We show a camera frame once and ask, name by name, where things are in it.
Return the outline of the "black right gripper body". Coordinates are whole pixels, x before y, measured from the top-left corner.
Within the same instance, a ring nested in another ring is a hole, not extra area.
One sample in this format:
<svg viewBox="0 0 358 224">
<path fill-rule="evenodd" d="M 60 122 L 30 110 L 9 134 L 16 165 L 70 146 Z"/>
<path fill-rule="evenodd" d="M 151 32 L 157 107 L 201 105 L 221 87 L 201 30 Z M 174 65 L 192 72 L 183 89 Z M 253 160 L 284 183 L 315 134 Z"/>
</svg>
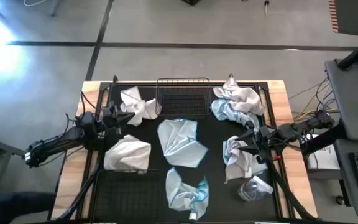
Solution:
<svg viewBox="0 0 358 224">
<path fill-rule="evenodd" d="M 265 164 L 273 161 L 270 150 L 270 138 L 272 137 L 273 129 L 269 126 L 262 126 L 257 132 L 254 132 L 254 144 L 257 146 L 257 162 Z"/>
</svg>

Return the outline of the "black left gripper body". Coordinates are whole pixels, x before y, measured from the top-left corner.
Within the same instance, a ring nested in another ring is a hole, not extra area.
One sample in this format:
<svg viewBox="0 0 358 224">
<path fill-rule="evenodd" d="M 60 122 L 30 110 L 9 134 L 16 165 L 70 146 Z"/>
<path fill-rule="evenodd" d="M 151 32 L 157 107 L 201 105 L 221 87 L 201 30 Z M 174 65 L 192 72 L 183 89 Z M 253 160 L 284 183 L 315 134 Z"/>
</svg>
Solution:
<svg viewBox="0 0 358 224">
<path fill-rule="evenodd" d="M 107 107 L 102 107 L 101 116 L 101 120 L 105 127 L 117 128 L 119 126 L 117 123 L 117 106 L 115 104 L 111 104 Z"/>
</svg>

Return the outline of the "black table mat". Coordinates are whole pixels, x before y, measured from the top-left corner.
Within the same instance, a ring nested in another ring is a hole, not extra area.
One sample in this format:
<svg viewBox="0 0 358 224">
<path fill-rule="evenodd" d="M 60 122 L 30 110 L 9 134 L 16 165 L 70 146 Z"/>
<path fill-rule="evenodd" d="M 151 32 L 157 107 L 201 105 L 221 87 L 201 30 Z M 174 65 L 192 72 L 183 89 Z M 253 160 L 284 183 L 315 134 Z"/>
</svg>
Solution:
<svg viewBox="0 0 358 224">
<path fill-rule="evenodd" d="M 144 121 L 138 127 L 126 126 L 124 134 L 131 134 L 152 146 L 149 170 L 160 171 L 161 193 L 158 221 L 151 224 L 189 223 L 188 212 L 178 212 L 168 207 L 165 195 L 165 179 L 171 165 L 163 156 L 158 141 L 157 127 L 163 121 Z M 225 183 L 223 142 L 235 134 L 241 134 L 241 125 L 232 121 L 218 121 L 213 115 L 194 117 L 198 122 L 197 139 L 209 151 L 197 168 L 176 167 L 186 184 L 196 186 L 204 177 L 210 189 L 209 205 L 206 213 L 199 219 L 200 223 L 239 224 L 256 221 L 274 221 L 280 216 L 279 200 L 276 194 L 268 195 L 256 202 L 245 202 L 240 199 L 237 190 L 244 179 L 231 180 Z"/>
</svg>

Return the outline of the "clear plastic bag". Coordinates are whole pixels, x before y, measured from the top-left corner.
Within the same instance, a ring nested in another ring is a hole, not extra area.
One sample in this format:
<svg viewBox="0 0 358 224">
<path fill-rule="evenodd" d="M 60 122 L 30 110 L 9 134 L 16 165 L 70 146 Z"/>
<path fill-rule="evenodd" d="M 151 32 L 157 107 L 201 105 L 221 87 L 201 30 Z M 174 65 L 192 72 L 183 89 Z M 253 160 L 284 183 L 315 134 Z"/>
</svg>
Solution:
<svg viewBox="0 0 358 224">
<path fill-rule="evenodd" d="M 255 175 L 248 182 L 243 183 L 237 193 L 244 201 L 253 202 L 263 199 L 266 194 L 272 194 L 273 187 Z"/>
</svg>

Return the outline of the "white box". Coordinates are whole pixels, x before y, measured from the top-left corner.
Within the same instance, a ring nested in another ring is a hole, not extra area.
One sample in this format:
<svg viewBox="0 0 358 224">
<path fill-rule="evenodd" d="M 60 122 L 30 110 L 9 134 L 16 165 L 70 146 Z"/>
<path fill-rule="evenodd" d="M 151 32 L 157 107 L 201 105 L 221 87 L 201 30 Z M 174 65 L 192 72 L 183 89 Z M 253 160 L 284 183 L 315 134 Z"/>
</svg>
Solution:
<svg viewBox="0 0 358 224">
<path fill-rule="evenodd" d="M 308 170 L 340 170 L 333 145 L 326 146 L 314 153 L 304 155 Z"/>
</svg>

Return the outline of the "black desk leg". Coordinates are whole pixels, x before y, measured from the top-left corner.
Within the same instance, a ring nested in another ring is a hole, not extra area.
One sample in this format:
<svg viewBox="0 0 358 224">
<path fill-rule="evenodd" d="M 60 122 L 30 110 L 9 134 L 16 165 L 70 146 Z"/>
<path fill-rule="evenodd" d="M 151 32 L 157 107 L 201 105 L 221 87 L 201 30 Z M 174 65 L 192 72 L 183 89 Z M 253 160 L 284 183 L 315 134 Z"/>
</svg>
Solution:
<svg viewBox="0 0 358 224">
<path fill-rule="evenodd" d="M 339 123 L 338 125 L 325 131 L 323 134 L 302 143 L 301 146 L 305 147 L 302 154 L 304 156 L 312 154 L 324 147 L 334 144 L 337 139 L 347 139 L 346 131 L 342 123 Z"/>
</svg>

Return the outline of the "grey side desk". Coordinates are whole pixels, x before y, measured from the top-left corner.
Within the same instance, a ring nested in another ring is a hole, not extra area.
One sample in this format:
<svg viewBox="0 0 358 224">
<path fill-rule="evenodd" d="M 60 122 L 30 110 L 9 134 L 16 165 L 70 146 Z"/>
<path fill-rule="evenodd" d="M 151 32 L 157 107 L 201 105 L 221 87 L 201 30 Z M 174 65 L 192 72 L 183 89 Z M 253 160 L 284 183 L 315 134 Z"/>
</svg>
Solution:
<svg viewBox="0 0 358 224">
<path fill-rule="evenodd" d="M 346 136 L 358 141 L 358 64 L 341 70 L 336 61 L 332 60 L 325 62 L 324 66 Z"/>
<path fill-rule="evenodd" d="M 335 141 L 334 148 L 341 168 L 341 176 L 346 194 L 350 200 L 350 205 L 354 208 L 358 216 L 358 183 L 349 156 L 350 153 L 358 153 L 358 141 L 339 139 Z"/>
</svg>

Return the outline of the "grey table leg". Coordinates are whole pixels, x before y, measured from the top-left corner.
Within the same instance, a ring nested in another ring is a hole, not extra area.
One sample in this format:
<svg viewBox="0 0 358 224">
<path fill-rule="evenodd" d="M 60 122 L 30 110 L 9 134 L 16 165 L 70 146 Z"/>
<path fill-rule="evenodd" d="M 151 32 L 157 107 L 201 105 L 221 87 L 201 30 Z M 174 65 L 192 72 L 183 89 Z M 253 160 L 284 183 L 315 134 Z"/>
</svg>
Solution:
<svg viewBox="0 0 358 224">
<path fill-rule="evenodd" d="M 58 8 L 62 0 L 51 0 L 51 8 L 50 8 L 50 15 L 55 17 L 57 15 Z"/>
</svg>

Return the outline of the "dark rug with striped edge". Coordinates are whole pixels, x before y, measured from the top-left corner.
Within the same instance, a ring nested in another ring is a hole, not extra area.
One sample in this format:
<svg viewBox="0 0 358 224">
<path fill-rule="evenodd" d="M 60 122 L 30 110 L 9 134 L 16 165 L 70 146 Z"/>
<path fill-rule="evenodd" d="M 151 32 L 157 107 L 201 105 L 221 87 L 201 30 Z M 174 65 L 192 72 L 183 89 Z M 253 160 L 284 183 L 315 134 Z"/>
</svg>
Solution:
<svg viewBox="0 0 358 224">
<path fill-rule="evenodd" d="M 358 36 L 358 0 L 328 0 L 333 32 Z"/>
</svg>

